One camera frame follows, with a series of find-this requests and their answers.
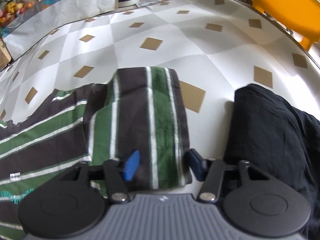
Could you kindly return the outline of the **white bathroom scale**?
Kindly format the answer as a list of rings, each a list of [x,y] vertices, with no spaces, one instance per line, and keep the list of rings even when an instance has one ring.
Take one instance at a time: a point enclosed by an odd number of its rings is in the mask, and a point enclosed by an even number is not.
[[[160,3],[162,0],[149,0],[149,1],[140,1],[137,3],[137,7],[142,8],[142,7],[149,7],[155,4]]]

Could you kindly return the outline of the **white checkered tablecloth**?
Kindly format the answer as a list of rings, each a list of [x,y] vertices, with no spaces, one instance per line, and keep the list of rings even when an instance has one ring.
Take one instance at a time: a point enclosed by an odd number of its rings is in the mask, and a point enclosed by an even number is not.
[[[1,113],[21,121],[53,89],[105,83],[124,67],[165,67],[181,81],[191,145],[220,157],[234,91],[257,83],[319,117],[319,55],[233,0],[170,0],[67,24],[1,74]]]

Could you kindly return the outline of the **green brown striped t-shirt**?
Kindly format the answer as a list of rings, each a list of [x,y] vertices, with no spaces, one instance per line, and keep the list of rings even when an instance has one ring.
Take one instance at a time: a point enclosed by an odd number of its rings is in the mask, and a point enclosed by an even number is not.
[[[117,70],[107,84],[55,89],[23,122],[1,122],[1,239],[22,239],[21,200],[63,170],[139,151],[131,191],[190,184],[187,115],[175,70]]]

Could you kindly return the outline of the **orange plastic chair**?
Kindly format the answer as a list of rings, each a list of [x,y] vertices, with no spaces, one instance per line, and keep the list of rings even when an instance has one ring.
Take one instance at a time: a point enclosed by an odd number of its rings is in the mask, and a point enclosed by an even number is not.
[[[319,41],[318,0],[252,0],[252,7],[268,13],[285,27],[302,35],[300,45],[306,51]]]

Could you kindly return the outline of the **black folded garment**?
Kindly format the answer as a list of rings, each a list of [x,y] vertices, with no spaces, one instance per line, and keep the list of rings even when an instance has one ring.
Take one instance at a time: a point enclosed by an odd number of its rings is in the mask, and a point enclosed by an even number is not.
[[[237,89],[223,160],[250,161],[301,193],[311,205],[303,234],[319,239],[319,120],[259,85]]]

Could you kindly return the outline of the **long covered side table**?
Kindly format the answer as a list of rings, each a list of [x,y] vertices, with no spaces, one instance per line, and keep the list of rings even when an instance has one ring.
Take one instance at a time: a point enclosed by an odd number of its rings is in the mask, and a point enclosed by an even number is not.
[[[4,28],[3,41],[17,59],[54,29],[117,7],[118,0],[42,0]]]

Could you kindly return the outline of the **brown cardboard box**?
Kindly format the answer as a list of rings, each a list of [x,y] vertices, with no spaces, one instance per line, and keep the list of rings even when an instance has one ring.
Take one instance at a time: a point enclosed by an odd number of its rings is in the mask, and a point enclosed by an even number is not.
[[[0,70],[3,70],[12,61],[12,57],[3,40],[0,40]]]

